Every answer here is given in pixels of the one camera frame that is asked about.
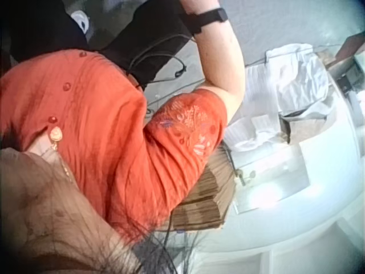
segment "woman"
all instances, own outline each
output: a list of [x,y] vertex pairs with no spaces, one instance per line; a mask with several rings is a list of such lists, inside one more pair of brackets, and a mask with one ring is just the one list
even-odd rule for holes
[[236,36],[228,21],[202,27],[195,40],[205,83],[169,100],[144,127],[146,100],[138,88],[169,58],[133,67],[135,56],[166,37],[173,38],[149,53],[177,53],[187,41],[181,34],[188,34],[181,7],[201,14],[218,1],[149,0],[100,53],[89,51],[60,1],[39,3],[21,11],[10,4],[16,19],[5,14],[11,53],[24,62],[1,79],[2,148],[26,151],[43,140],[40,154],[57,151],[96,213],[124,245],[135,244],[187,196],[242,102],[245,72]]

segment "orange shirt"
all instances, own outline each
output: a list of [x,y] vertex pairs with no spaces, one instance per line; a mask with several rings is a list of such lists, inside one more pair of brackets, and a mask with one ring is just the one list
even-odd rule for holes
[[222,100],[207,90],[172,98],[144,127],[146,105],[102,55],[59,51],[1,79],[1,134],[13,130],[25,151],[59,127],[58,151],[80,190],[131,239],[164,222],[187,196],[226,126]]

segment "hand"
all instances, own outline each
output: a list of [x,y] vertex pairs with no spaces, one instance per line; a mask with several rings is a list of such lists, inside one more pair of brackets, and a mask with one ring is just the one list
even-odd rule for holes
[[187,14],[201,14],[220,7],[218,0],[180,0]]

